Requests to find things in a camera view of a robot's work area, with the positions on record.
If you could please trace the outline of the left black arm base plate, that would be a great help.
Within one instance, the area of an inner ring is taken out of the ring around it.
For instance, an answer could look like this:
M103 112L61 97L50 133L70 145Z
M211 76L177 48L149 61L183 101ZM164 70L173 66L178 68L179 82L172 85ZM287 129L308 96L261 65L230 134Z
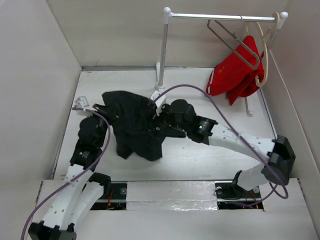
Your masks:
M91 207L91 211L122 211L127 209L127 182L111 183L109 193L100 197Z

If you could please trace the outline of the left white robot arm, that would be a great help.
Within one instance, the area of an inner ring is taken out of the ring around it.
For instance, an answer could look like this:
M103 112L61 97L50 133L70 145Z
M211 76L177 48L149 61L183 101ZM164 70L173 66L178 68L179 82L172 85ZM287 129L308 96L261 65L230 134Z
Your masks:
M39 222L27 222L22 235L32 240L75 240L77 227L99 198L111 194L111 178L95 171L111 138L111 126L106 107L77 103L74 108L85 114L81 121L73 155L63 184L36 206L36 210L54 197Z

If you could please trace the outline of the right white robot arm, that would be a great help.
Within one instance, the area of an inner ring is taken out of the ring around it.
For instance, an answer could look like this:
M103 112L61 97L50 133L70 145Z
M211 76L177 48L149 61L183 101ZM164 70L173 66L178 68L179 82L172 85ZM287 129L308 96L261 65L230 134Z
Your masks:
M235 174L230 186L235 196L243 197L249 190L266 183L279 186L289 184L296 155L285 136L261 138L238 133L230 126L197 115L194 107L184 99L171 104L158 103L156 106L158 116L164 123L183 137L195 143L229 149L259 161L258 165Z

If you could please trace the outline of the black denim trousers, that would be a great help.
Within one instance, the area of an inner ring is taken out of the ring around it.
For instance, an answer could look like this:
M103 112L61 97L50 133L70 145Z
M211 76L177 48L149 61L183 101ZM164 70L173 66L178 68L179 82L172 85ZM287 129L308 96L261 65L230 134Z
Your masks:
M117 155L127 159L131 154L156 161L162 154L166 137L185 138L182 131L172 129L156 117L156 105L147 97L128 91L102 94L105 118L113 128Z

